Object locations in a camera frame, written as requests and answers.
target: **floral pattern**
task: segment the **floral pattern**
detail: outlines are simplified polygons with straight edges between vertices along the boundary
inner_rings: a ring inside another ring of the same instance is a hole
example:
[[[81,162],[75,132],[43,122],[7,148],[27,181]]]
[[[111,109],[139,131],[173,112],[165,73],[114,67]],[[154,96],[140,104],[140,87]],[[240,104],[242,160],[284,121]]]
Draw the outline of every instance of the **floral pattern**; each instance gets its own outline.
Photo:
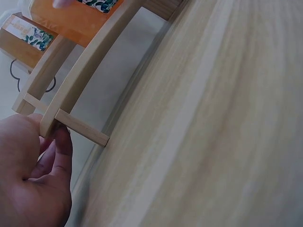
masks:
[[[97,10],[108,13],[118,0],[78,0],[83,4],[96,8]]]
[[[45,51],[52,42],[53,36],[39,28],[32,27],[31,34],[27,34],[23,40],[38,50]]]

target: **white floor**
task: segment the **white floor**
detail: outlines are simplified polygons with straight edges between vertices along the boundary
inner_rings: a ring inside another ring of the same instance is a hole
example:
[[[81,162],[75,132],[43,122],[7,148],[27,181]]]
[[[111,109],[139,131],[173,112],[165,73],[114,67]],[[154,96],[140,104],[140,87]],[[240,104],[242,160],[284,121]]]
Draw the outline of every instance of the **white floor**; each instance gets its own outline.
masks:
[[[14,7],[17,1],[3,1],[0,14]],[[163,23],[161,18],[145,9],[141,9],[137,13],[90,80],[72,111],[73,116],[97,129],[104,126],[129,78]],[[83,48],[77,46],[59,70],[55,90],[45,94],[42,99],[46,104],[51,102],[55,92],[82,51]],[[12,59],[0,53],[0,119],[14,114],[11,107],[18,96],[17,81],[9,73],[11,61]],[[21,78],[22,87],[28,77],[27,73],[17,66],[13,67],[13,73]],[[72,132],[72,141],[74,157],[71,187],[73,188],[94,144],[75,132]]]

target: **wooden slat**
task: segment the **wooden slat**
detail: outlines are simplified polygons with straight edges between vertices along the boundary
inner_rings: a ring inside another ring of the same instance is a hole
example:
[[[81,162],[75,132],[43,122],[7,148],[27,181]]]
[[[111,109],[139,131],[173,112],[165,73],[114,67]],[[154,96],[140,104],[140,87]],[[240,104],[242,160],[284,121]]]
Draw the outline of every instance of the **wooden slat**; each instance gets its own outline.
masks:
[[[42,136],[46,137],[51,132],[55,123],[55,115],[59,109],[67,113],[71,112],[100,62],[143,2],[144,0],[125,0],[90,42],[60,86],[45,113],[40,123]]]
[[[33,69],[26,84],[23,86],[12,107],[14,111],[24,115],[32,114],[34,112],[35,108],[24,101],[24,96],[29,93],[40,100],[74,46],[75,43],[63,36],[59,35],[56,37]]]
[[[169,20],[183,0],[147,0],[144,7],[164,20]]]
[[[29,104],[31,104],[32,106],[34,106],[36,109],[38,109],[39,111],[41,111],[43,113],[45,113],[47,110],[47,105],[45,105],[40,100],[38,100],[35,97],[33,97],[32,95],[30,95],[29,93],[25,94],[24,101],[28,102]]]
[[[66,125],[70,129],[74,130],[75,132],[81,134],[82,136],[86,137],[87,139],[97,143],[98,145],[105,147],[109,140],[109,137],[98,130],[90,127],[89,125],[79,121],[78,119],[74,118],[70,114],[66,113],[63,110],[59,110],[56,114],[55,119],[62,124]]]

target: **black cable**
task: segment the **black cable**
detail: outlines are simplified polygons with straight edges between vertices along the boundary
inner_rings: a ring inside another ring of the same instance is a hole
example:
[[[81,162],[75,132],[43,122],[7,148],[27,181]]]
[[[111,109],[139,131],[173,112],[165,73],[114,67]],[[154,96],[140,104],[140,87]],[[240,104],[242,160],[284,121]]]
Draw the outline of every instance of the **black cable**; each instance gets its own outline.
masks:
[[[15,77],[14,74],[13,74],[13,71],[12,71],[13,64],[14,64],[15,61],[17,61],[17,59],[15,59],[15,60],[13,60],[11,62],[9,71],[10,71],[10,75],[12,76],[12,78],[14,78],[14,79],[16,79],[18,81],[18,83],[17,83],[17,89],[18,89],[18,92],[20,92],[20,78]],[[56,87],[56,84],[57,84],[57,80],[56,80],[56,77],[55,77],[53,79],[53,86],[50,89],[46,90],[46,93],[52,91]]]
[[[54,77],[53,78],[53,86],[50,89],[46,90],[46,93],[52,91],[55,88],[56,84],[57,84],[57,80],[56,80],[56,77]]]
[[[18,88],[18,92],[20,92],[20,78],[15,77],[14,74],[13,74],[13,71],[11,70],[15,61],[17,61],[17,59],[15,59],[15,60],[13,60],[13,61],[11,62],[9,71],[10,71],[10,75],[11,75],[14,79],[16,79],[16,80],[18,81],[18,83],[17,83],[17,88]]]

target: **wooden stand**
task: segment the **wooden stand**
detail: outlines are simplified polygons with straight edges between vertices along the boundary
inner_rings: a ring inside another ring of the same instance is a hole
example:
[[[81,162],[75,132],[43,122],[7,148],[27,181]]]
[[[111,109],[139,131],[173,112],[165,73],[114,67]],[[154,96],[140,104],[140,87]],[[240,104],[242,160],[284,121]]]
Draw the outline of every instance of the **wooden stand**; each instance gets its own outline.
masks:
[[[59,35],[34,68],[14,103],[13,110],[26,115],[33,113],[36,108],[42,111],[44,117],[40,123],[40,133],[43,137],[47,137],[51,133],[57,122],[61,122],[104,147],[109,137],[75,119],[70,112],[98,65],[140,7],[145,3],[149,9],[161,17],[169,18],[179,2],[180,0],[166,1],[166,10],[163,13],[160,8],[164,6],[165,1],[149,0],[146,3],[145,0],[125,0],[84,50],[50,105],[46,106],[40,100],[75,46],[72,41]]]

